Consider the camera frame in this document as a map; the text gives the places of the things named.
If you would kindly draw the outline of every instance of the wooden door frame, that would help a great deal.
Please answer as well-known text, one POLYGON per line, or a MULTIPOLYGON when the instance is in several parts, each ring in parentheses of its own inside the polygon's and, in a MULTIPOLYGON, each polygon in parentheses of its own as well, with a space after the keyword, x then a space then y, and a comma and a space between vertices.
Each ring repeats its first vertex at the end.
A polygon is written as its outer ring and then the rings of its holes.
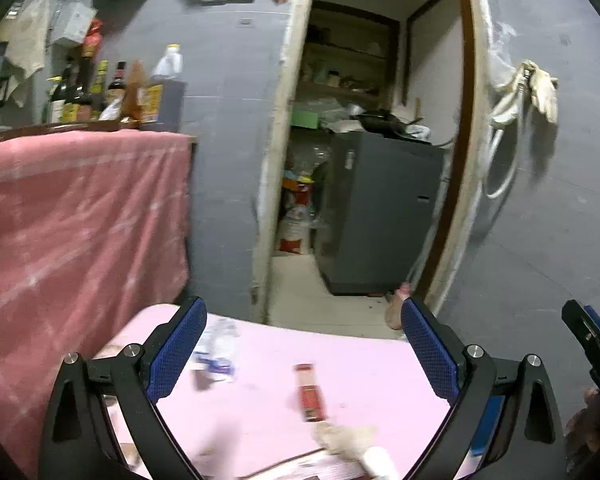
MULTIPOLYGON (((252 320, 267 322, 270 263, 276 235, 289 117, 312 0, 293 0, 282 47, 269 142, 262 161, 258 235, 253 250, 252 320)), ((486 56, 492 38, 487 0, 460 0, 464 43, 461 116, 440 220, 415 293, 436 314, 462 261, 480 199, 482 156, 488 145, 490 101, 486 56)))

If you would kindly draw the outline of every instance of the white tile floor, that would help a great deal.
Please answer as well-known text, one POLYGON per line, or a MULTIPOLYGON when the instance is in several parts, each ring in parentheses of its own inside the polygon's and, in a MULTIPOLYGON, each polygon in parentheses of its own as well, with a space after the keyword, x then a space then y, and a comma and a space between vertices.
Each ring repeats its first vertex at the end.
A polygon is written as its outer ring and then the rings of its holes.
POLYGON ((384 298, 333 296, 312 254, 274 256, 269 323, 273 326, 377 339, 396 339, 384 324, 384 298))

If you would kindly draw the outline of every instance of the white hose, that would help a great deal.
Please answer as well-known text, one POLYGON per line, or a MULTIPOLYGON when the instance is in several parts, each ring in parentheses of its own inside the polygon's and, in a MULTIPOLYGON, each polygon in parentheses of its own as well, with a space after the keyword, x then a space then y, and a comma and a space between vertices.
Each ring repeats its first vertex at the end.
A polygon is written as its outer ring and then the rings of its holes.
POLYGON ((500 145, 500 141, 502 140, 502 136, 504 134, 504 129, 499 128, 493 133, 493 127, 491 127, 491 133, 493 137, 491 137, 491 142, 489 144, 489 153, 487 158, 487 165, 484 171, 484 178, 482 180, 482 192, 484 195, 490 200, 495 200, 499 196, 503 195, 503 193, 509 189, 509 186, 513 182, 513 177, 516 174, 516 170, 518 168, 518 156, 520 154, 520 144, 522 143, 522 115, 523 115, 523 106, 525 103, 525 91, 519 90, 518 95, 516 97, 516 108, 518 113, 516 114, 516 147, 513 153, 513 160, 511 161, 511 166, 509 171, 507 171, 507 176, 500 184, 500 187, 496 189, 494 192, 489 192, 487 189, 487 180, 489 176, 489 172, 491 169, 491 163, 493 162, 493 158, 495 157, 496 151, 500 145))

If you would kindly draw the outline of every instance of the screw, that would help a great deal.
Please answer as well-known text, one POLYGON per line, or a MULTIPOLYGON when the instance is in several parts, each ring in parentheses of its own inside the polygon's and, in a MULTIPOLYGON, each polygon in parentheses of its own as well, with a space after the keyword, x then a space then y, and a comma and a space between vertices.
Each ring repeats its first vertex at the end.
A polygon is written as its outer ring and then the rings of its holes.
POLYGON ((140 353, 140 345, 137 345, 136 343, 127 345, 122 353, 127 357, 136 357, 140 353))
POLYGON ((478 345, 469 345, 466 348, 466 352, 475 359, 479 359, 484 355, 484 350, 478 345))
POLYGON ((78 360, 78 352, 69 352, 64 354, 64 362, 68 365, 74 364, 78 360))
POLYGON ((542 364, 542 360, 537 355, 529 355, 526 357, 526 361, 532 366, 540 366, 542 364))

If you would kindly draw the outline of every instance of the red package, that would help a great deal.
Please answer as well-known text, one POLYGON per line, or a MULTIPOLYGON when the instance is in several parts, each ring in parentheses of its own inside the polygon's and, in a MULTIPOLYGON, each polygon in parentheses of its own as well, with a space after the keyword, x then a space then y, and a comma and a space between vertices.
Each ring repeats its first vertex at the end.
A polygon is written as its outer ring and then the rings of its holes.
POLYGON ((315 384, 314 366, 296 365, 294 368, 298 375, 300 405, 304 412, 304 420, 307 422, 324 420, 322 396, 320 388, 315 384))
POLYGON ((87 36, 82 42, 82 56, 95 58, 100 50, 102 44, 102 34, 100 29, 102 28, 102 20, 94 18, 91 20, 91 25, 87 31, 87 36))

